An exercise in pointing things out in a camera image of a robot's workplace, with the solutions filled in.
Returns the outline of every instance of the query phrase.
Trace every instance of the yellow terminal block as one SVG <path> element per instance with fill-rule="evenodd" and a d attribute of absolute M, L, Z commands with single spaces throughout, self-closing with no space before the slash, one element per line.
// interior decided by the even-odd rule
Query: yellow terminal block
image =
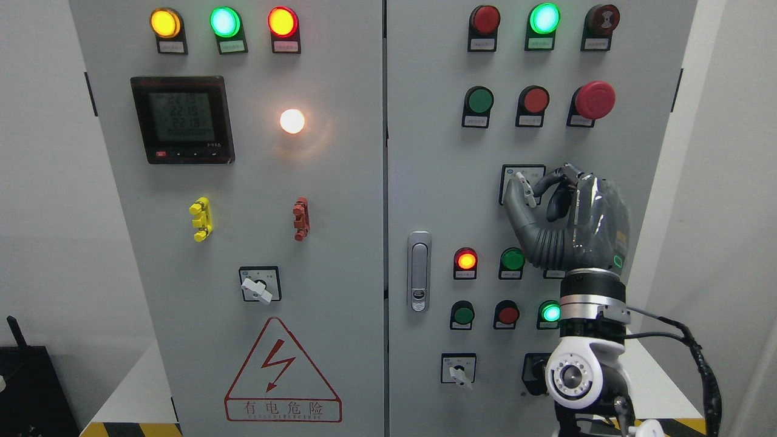
<path fill-rule="evenodd" d="M 194 216 L 192 227 L 197 229 L 194 241 L 202 243 L 213 232 L 210 202 L 207 198 L 199 198 L 189 207 L 189 213 Z"/>

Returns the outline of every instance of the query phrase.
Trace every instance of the robotic arm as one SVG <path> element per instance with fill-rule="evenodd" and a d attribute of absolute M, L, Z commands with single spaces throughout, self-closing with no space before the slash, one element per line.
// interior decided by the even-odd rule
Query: robotic arm
<path fill-rule="evenodd" d="M 558 184 L 547 208 L 554 222 L 537 223 L 531 204 Z M 524 251 L 536 267 L 567 271 L 561 282 L 561 341 L 545 367 L 556 404 L 559 437 L 579 437 L 576 414 L 617 417 L 622 437 L 663 435 L 658 421 L 635 427 L 629 377 L 618 357 L 625 351 L 630 315 L 620 274 L 629 243 L 629 216 L 615 187 L 569 163 L 543 177 L 532 192 L 520 177 L 507 182 L 504 206 Z"/>

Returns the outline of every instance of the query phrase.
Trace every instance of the lightning bolt symbol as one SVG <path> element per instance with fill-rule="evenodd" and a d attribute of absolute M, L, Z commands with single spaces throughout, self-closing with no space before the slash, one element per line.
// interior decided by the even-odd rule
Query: lightning bolt symbol
<path fill-rule="evenodd" d="M 275 354 L 280 350 L 280 347 L 283 346 L 283 345 L 284 345 L 284 341 L 279 338 L 278 341 L 275 342 L 275 346 L 273 346 L 273 350 L 270 351 L 270 354 L 264 360 L 264 363 L 262 363 L 262 369 L 264 369 L 265 367 L 272 367 L 274 365 L 279 365 L 279 364 L 284 364 L 285 363 L 283 369 L 280 371 L 280 373 L 278 373 L 278 376 L 275 378 L 275 380 L 272 383 L 268 383 L 267 384 L 267 392 L 265 392 L 265 393 L 269 393 L 270 390 L 272 390 L 275 387 L 277 387 L 275 385 L 275 383 L 278 382 L 278 380 L 280 379 L 280 376 L 283 375 L 284 372 L 286 372 L 286 369 L 289 368 L 291 363 L 294 362 L 295 359 L 297 359 L 297 357 L 291 357 L 291 358 L 286 358 L 286 359 L 278 360 L 276 362 L 270 362 L 270 360 L 273 359 Z"/>

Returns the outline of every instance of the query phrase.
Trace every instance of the high voltage warning triangle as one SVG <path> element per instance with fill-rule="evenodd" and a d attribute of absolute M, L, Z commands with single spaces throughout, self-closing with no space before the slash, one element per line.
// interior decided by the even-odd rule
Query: high voltage warning triangle
<path fill-rule="evenodd" d="M 224 398 L 229 421 L 343 420 L 343 403 L 277 317 L 267 319 Z"/>

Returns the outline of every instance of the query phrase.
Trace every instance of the white light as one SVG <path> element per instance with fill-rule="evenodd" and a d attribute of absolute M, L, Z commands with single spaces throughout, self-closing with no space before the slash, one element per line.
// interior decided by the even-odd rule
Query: white light
<path fill-rule="evenodd" d="M 305 116 L 296 108 L 287 109 L 280 115 L 280 128 L 290 134 L 297 134 L 305 127 Z"/>

